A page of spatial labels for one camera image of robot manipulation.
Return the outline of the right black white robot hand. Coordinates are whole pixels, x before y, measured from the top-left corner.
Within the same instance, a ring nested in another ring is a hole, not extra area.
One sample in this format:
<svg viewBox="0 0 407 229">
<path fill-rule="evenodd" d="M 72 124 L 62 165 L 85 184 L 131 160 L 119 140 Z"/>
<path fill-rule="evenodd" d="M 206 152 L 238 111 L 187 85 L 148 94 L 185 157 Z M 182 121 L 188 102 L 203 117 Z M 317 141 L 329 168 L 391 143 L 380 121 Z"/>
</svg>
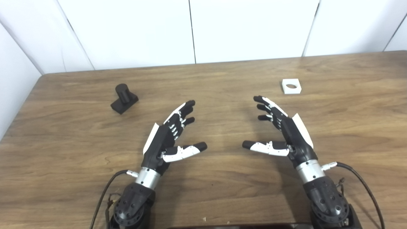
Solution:
<svg viewBox="0 0 407 229">
<path fill-rule="evenodd" d="M 254 142 L 245 140 L 242 147 L 251 151 L 265 153 L 273 156 L 287 156 L 294 168 L 310 160 L 317 160 L 314 152 L 314 144 L 309 133 L 303 124 L 300 123 L 299 116 L 288 116 L 276 103 L 267 97 L 254 96 L 257 108 L 265 111 L 266 115 L 258 116 L 260 121 L 269 121 L 279 130 L 283 137 L 283 142 Z"/>
</svg>

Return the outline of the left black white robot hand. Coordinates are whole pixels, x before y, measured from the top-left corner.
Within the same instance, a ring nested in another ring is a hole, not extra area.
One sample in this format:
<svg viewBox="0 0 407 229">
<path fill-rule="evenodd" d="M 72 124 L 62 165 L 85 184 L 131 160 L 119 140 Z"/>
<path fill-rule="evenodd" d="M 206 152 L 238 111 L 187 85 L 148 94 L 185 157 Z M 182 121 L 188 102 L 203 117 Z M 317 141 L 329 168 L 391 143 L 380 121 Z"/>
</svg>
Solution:
<svg viewBox="0 0 407 229">
<path fill-rule="evenodd" d="M 142 168 L 153 170 L 162 176 L 171 162 L 197 155 L 208 148 L 205 142 L 176 146 L 176 140 L 185 127 L 195 121 L 194 117 L 187 118 L 194 106 L 195 100 L 189 100 L 175 109 L 162 125 L 154 124 L 143 148 Z"/>
</svg>

